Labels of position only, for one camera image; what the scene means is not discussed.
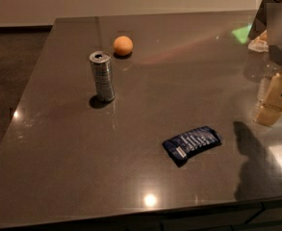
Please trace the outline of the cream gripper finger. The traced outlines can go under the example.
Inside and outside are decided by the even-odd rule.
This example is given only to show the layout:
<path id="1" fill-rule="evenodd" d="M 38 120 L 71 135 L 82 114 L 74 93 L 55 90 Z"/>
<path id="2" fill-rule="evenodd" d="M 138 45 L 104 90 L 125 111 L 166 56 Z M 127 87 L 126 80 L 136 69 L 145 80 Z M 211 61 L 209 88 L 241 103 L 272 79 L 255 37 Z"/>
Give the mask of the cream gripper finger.
<path id="1" fill-rule="evenodd" d="M 272 126 L 282 116 L 282 72 L 261 81 L 254 121 Z"/>

